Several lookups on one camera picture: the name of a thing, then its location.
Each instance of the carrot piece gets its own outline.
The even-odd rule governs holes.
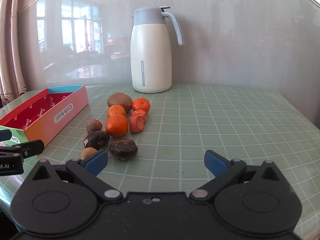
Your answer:
[[[141,115],[130,116],[130,132],[142,132],[144,129],[144,122]]]
[[[131,116],[135,116],[135,115],[141,115],[143,118],[143,122],[146,123],[147,122],[147,113],[144,110],[135,110],[131,113]]]

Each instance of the table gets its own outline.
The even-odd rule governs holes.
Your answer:
[[[4,108],[15,108],[39,91],[27,92]],[[151,102],[142,133],[127,133],[139,148],[127,162],[109,157],[98,175],[113,187],[127,191],[186,191],[213,179],[203,157],[212,149],[228,159],[249,165],[273,160],[286,176],[303,206],[295,232],[303,239],[319,237],[320,131],[281,94],[272,90],[199,84],[174,84],[163,93],[142,94],[132,85],[87,87],[86,106],[50,142],[40,156],[28,158],[25,173],[0,177],[1,210],[8,216],[10,202],[24,178],[39,159],[63,164],[79,158],[90,119],[107,121],[107,99],[123,92],[134,100]]]

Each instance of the pink curtain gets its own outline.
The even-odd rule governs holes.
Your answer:
[[[18,46],[19,0],[0,0],[0,97],[3,106],[26,92]]]

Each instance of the kiwi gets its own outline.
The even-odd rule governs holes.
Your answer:
[[[132,99],[124,93],[114,93],[107,101],[109,107],[113,105],[121,105],[126,113],[129,113],[132,109]]]
[[[117,160],[126,161],[137,155],[138,147],[134,141],[125,138],[114,141],[109,150]]]
[[[101,131],[102,130],[102,123],[98,120],[92,119],[87,122],[87,133]]]
[[[85,148],[81,153],[81,159],[83,160],[96,152],[97,150],[95,148],[92,148],[92,147]]]
[[[110,135],[106,131],[94,131],[84,139],[84,148],[92,147],[100,150],[110,141]]]

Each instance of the cardboard box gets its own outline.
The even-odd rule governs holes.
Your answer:
[[[12,132],[5,143],[12,146],[40,139],[47,146],[88,103],[83,85],[45,89],[0,119],[0,130]]]

